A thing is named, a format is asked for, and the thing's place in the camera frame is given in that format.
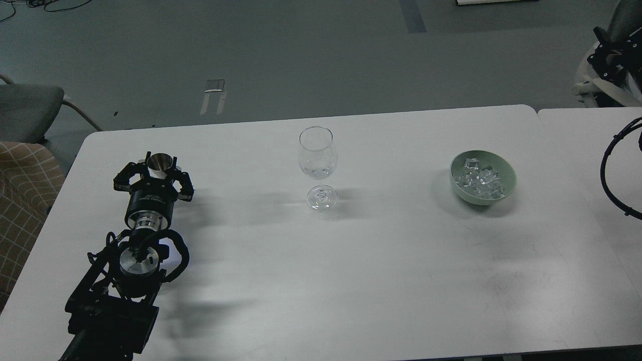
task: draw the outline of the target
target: green bowl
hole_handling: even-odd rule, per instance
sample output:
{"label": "green bowl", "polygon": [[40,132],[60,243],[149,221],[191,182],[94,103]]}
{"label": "green bowl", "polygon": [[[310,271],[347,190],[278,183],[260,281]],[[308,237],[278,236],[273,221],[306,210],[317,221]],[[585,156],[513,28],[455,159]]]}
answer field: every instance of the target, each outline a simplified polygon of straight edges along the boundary
{"label": "green bowl", "polygon": [[[477,158],[480,162],[480,169],[492,166],[497,171],[499,178],[501,179],[501,184],[504,187],[504,197],[499,199],[480,198],[470,193],[466,193],[457,185],[455,182],[455,176],[461,174],[466,158]],[[485,150],[469,150],[456,156],[450,163],[450,183],[453,185],[455,193],[457,193],[457,195],[466,202],[476,204],[478,206],[489,206],[499,202],[500,200],[506,199],[511,193],[513,193],[515,186],[517,186],[517,175],[510,163],[506,162],[506,159],[498,156],[497,154],[486,152]]]}

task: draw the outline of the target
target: gray floor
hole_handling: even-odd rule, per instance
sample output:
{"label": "gray floor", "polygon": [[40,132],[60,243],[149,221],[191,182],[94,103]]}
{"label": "gray floor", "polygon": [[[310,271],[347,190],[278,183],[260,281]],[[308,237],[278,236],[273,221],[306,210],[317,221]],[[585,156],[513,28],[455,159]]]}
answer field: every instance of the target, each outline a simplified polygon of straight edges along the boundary
{"label": "gray floor", "polygon": [[[63,87],[106,130],[518,103],[581,107],[569,92],[575,69],[616,0],[417,0],[414,10],[412,3],[110,0],[60,13],[16,6],[0,23],[0,72]],[[10,12],[0,4],[0,18]],[[205,83],[218,78],[226,81],[222,112],[216,93],[200,114]],[[46,146],[67,170],[91,132],[63,108]],[[581,358],[640,355],[633,348],[618,358],[620,351]]]}

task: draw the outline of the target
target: checkered cushion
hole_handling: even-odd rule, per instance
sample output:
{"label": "checkered cushion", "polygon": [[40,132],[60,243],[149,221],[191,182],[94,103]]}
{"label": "checkered cushion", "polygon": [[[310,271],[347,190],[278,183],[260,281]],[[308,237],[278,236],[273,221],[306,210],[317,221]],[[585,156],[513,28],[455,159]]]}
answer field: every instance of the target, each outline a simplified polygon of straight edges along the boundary
{"label": "checkered cushion", "polygon": [[43,146],[0,142],[0,312],[64,179]]}

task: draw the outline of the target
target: glass base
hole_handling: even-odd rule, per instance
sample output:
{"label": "glass base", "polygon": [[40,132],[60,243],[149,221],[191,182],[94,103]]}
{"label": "glass base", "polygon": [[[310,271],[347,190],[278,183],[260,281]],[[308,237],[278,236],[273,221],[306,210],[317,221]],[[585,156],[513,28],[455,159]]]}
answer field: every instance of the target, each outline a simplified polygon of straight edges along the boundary
{"label": "glass base", "polygon": [[327,211],[339,199],[334,188],[330,186],[316,186],[308,192],[308,205],[317,211]]}

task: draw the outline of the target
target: white table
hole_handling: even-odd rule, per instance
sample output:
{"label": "white table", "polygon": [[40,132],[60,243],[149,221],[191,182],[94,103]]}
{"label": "white table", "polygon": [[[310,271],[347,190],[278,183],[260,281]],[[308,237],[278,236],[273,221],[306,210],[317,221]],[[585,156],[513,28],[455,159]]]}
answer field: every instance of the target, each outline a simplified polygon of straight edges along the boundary
{"label": "white table", "polygon": [[[642,295],[642,220],[624,216],[600,183],[604,151],[642,108],[543,109],[539,117],[561,161],[587,200],[633,285]],[[624,203],[642,210],[642,152],[639,130],[620,141],[607,161],[607,184]]]}
{"label": "white table", "polygon": [[[341,197],[323,219],[297,138],[333,130]],[[452,192],[468,149],[504,156],[516,192]],[[526,106],[104,132],[85,141],[0,317],[3,360],[59,357],[64,303],[107,231],[112,178],[147,150],[178,157],[195,200],[173,228],[192,263],[155,303],[136,360],[406,360],[642,343],[642,300],[585,195]]]}

